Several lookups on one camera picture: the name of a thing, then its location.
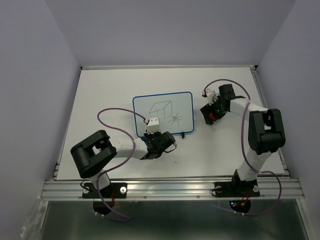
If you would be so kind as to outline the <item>red whiteboard eraser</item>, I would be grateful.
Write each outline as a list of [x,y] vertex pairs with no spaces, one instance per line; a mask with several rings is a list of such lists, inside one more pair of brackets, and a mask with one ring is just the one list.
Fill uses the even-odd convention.
[[210,113],[208,116],[209,116],[209,118],[210,118],[213,122],[215,122],[215,121],[218,120],[218,119],[214,116],[213,113]]

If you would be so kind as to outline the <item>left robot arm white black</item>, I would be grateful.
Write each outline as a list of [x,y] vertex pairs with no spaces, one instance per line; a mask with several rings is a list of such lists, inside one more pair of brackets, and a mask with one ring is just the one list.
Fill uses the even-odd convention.
[[174,136],[167,132],[145,134],[142,138],[111,139],[105,130],[99,130],[70,150],[81,179],[88,179],[100,197],[111,193],[111,181],[104,167],[114,158],[153,160],[177,148]]

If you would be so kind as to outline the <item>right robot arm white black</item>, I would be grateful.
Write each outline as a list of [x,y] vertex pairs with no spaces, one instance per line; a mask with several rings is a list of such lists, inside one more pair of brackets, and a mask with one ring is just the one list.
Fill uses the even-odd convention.
[[214,90],[204,90],[202,96],[207,104],[200,111],[207,125],[213,125],[226,113],[233,113],[241,119],[241,151],[243,163],[235,170],[230,182],[231,192],[242,195],[261,172],[262,166],[272,153],[286,143],[281,111],[260,107],[244,96],[236,95],[231,84],[224,84]]

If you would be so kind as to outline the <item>blue framed whiteboard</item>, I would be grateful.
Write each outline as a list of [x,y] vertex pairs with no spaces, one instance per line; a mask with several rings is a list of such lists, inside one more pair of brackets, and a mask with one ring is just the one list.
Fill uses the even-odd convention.
[[189,91],[135,96],[133,111],[146,119],[157,117],[160,130],[173,135],[195,129],[193,94]]

